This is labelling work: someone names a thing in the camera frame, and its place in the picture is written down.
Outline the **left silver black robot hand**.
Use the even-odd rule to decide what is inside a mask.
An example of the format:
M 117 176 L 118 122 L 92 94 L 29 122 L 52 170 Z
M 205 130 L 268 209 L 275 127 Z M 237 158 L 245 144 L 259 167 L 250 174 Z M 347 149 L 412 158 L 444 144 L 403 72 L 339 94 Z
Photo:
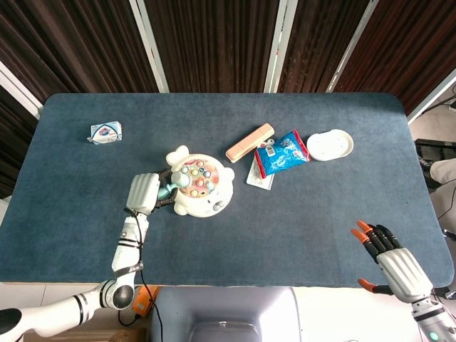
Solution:
M 131 212 L 150 215 L 155 209 L 174 203 L 177 188 L 168 190 L 171 185 L 170 170 L 158 173 L 143 173 L 134 176 L 126 207 Z

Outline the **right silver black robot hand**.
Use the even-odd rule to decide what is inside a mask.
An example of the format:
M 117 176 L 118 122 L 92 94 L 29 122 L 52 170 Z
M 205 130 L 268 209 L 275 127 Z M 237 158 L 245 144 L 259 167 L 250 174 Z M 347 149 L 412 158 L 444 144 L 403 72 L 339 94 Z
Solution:
M 358 284 L 373 294 L 395 296 L 404 303 L 412 304 L 431 295 L 432 283 L 412 253 L 403 247 L 397 237 L 382 224 L 357 221 L 351 230 L 382 271 L 387 284 L 376 285 L 365 279 Z

